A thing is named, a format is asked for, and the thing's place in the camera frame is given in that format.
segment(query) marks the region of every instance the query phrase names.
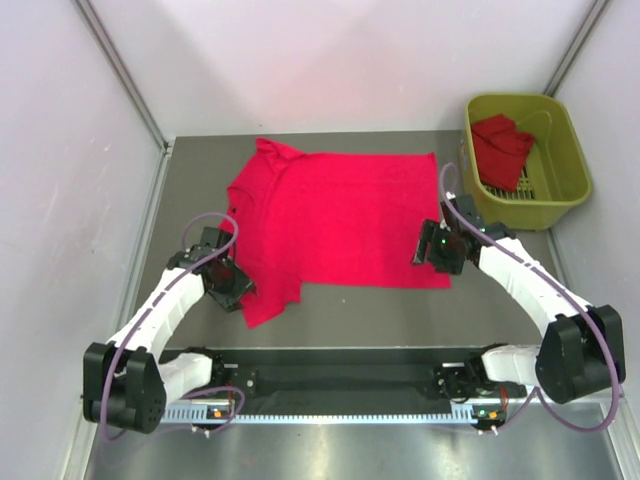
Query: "plastic basket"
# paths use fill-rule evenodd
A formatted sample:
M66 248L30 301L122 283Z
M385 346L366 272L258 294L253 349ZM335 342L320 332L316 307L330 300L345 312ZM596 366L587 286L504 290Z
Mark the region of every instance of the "plastic basket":
M497 114L516 122L519 131L536 138L516 192L485 186L480 181L471 124ZM465 112L465 136L460 147L462 178L487 223L543 230L591 194L591 180L569 114L551 97L530 94L489 94L473 98Z

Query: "metal table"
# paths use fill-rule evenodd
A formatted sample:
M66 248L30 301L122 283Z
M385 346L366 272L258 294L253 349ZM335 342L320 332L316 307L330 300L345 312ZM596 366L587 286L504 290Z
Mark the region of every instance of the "metal table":
M271 135L307 151L426 153L457 161L460 132ZM179 249L184 225L205 211L226 209L226 187L255 150L255 137L178 138L170 161L139 290L138 303ZM544 234L519 233L552 274ZM497 284L473 268L450 290L402 290L304 285L302 302L256 329L241 313L201 301L169 347L225 349L483 346L533 344L539 333ZM573 421L603 418L599 399L562 407ZM623 478L609 434L577 435L532 405L508 434L469 435L469 427L424 425L237 425L209 441L171 433L154 439L120 469L94 461L87 478L386 479ZM105 449L118 461L144 440L137 435Z

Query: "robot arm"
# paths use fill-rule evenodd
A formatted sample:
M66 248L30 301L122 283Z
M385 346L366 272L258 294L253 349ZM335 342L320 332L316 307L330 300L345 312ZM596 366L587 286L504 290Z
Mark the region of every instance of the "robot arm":
M426 261L439 272L455 275L462 272L466 261L472 262L518 302L543 337L539 346L492 346L470 359L467 370L477 387L495 382L540 386L557 403L610 387L608 370L591 330L575 307L532 270L536 267L549 275L514 233L500 223L485 225L469 195L452 203L475 227L525 262L516 262L495 246L483 245L443 204L443 222L427 220L423 225L414 263ZM619 380L624 381L620 316L608 305L594 308L553 281L594 319L612 352Z
M149 433L160 423L166 405L195 388L222 385L220 372L224 369L211 352L188 349L164 364L160 364L160 354L189 309L206 293L231 311L253 289L253 282L227 255L190 271L229 238L227 232L205 228L199 244L171 258L157 287L133 318L106 344L93 343L87 349L83 360L85 419L99 421L107 370L125 341L108 398L108 425ZM136 327L142 317L144 321Z

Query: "purple cable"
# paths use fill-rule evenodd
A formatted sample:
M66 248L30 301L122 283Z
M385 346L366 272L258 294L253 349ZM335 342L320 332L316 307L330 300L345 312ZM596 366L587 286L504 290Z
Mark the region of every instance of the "purple cable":
M176 278L174 278L173 281L171 283L169 283L169 285L167 285L167 288L164 290L164 292L161 292L152 301L152 305L153 306L156 306L158 304L158 302L160 301L160 299L162 297L164 297L164 294L166 292L168 292L169 290L171 290L180 280L182 280L184 277L186 277L191 272L193 272L197 268L201 267L205 263L210 262L214 258L216 258L219 255L221 255L222 253L226 252L229 248L231 248L231 245L233 245L233 243L238 238L238 224L236 223L236 221L233 218L231 218L230 216L228 216L228 215L226 215L224 213L209 212L209 213L203 213L202 215L198 215L194 220L189 222L189 224L187 225L187 227L185 229L185 232L184 232L184 235L183 235L183 239L186 238L186 235L187 235L189 229L193 226L193 224L196 221L201 220L203 218L208 218L208 217L220 217L220 218L224 218L225 220L228 220L229 222L231 222L231 224L233 225L233 235L231 236L231 239L224 246L220 247L218 250L213 252L211 255L207 255L206 257L201 258L200 260L195 262L193 265L191 265L189 268L187 268L184 272L182 272L180 275L178 275ZM133 337L133 335L138 331L138 328L140 328L140 325L142 325L142 323L147 319L147 317L149 316L149 314L152 311L153 311L153 308L150 307L150 308L147 308L142 313L142 315L140 315L140 318L138 319L138 321L133 325L133 327L129 330L127 335L122 340L122 343L120 344L120 346L116 350L116 353L113 356L113 360L111 360L111 363L109 364L109 370L107 370L107 379L105 380L104 390L102 391L102 399L101 399L102 403L100 405L100 430L102 431L102 438L107 443L114 442L114 441L120 439L126 433L126 430L121 430L114 437L110 437L109 433L107 432L107 402L109 400L109 395L111 393L111 385L113 383L113 377L114 377L114 374L116 372L116 368L118 366L118 362L120 361L120 357L122 357L122 353L124 352L127 344L131 341L131 338Z
M212 434L214 434L214 435L222 432L225 429L227 429L229 427L229 425L231 425L231 422L242 411L242 408L244 407L244 402L245 402L244 392L242 390L240 390L239 388L237 388L237 387L226 386L226 387L215 387L215 388L206 388L204 390L198 390L198 391L195 391L195 392L188 393L187 395L185 395L183 397L183 398L187 399L187 398L199 397L201 395L215 395L217 393L223 393L223 392L237 393L240 396L240 400L238 401L238 405L235 406L235 408L233 409L233 412L231 413L231 415L229 415L229 418L227 418L226 422L221 423L215 430L210 430L210 432ZM108 470L117 470L118 468L121 468L122 466L127 464L143 448L145 448L151 442L154 442L155 440L157 440L159 437L163 437L164 435L167 435L168 433L184 432L184 431L187 431L187 430L188 431L192 431L192 429L193 429L193 427L191 427L191 426L181 425L179 427L169 427L169 428L166 428L166 429L164 429L164 430L162 430L160 432L156 432L153 435L151 435L147 440L145 440L144 442L142 442L142 443L138 444L136 447L134 447L133 451L130 451L129 454L126 457L124 457L123 459L121 459L118 462L110 462L106 458L105 449L102 448L101 451L100 451L101 457L102 457L102 464Z
M447 192L444 188L444 177L448 170L454 170L454 173L455 173L456 166L453 163L448 163L443 167L442 172L440 173L440 178L438 179L438 186L440 189L440 194L442 195L442 199L444 200L445 205L451 211L451 213L458 219L458 221L461 224L463 224L469 231L471 231L480 240L482 240L486 244L496 247L498 250L500 250L502 253L504 253L514 261L520 264L526 263L523 259L518 257L515 253L509 251L508 249L506 249L505 247L503 247L502 245L494 241L491 237L489 237L488 235L485 235L483 232L478 230L473 224L471 224L471 222L469 222L466 218L464 218L464 216L454 208L454 206L451 204L451 201L447 198ZM455 187L456 187L456 177L454 176L454 181L451 187L452 190L455 189ZM527 400L525 400L525 402L522 404L522 407L520 407L518 412L511 419L509 419L509 421L507 421L504 425L502 425L501 429L504 429L507 425L511 424L512 420L515 420L517 417L519 417L524 407L526 407L529 404L529 402L531 401L531 399L533 399L534 396L537 396L540 399L540 403L544 406L544 408L546 408L546 410L551 414L551 416L553 416L553 418L555 418L558 422L563 424L565 427L570 428L571 430L575 430L580 433L596 433L596 432L601 432L603 430L606 430L615 419L616 414L618 413L618 405L620 402L620 383L618 381L618 373L616 372L613 356L611 355L611 351L609 350L607 341L605 340L604 336L598 329L595 322L587 314L587 312L569 294L567 294L566 290L562 288L553 277L547 275L545 272L543 272L542 270L539 270L535 266L530 267L530 270L536 275L538 275L538 277L540 277L546 283L548 283L556 292L562 295L562 297L567 301L567 303L569 303L571 307L573 307L577 312L579 312L580 316L583 318L583 320L586 322L586 324L589 326L589 328L593 332L593 335L596 338L598 345L602 349L604 360L605 360L605 363L607 364L607 369L609 370L609 377L611 379L611 406L609 407L609 412L607 413L607 416L604 418L602 423L600 423L599 425L596 425L595 427L580 427L578 425L574 425L571 422L568 422L567 420L562 418L560 415L558 415L551 408L551 405L549 405L547 400L544 398L544 395L542 395L542 392L540 391L540 389L538 387L535 387L529 394L529 397L527 397Z

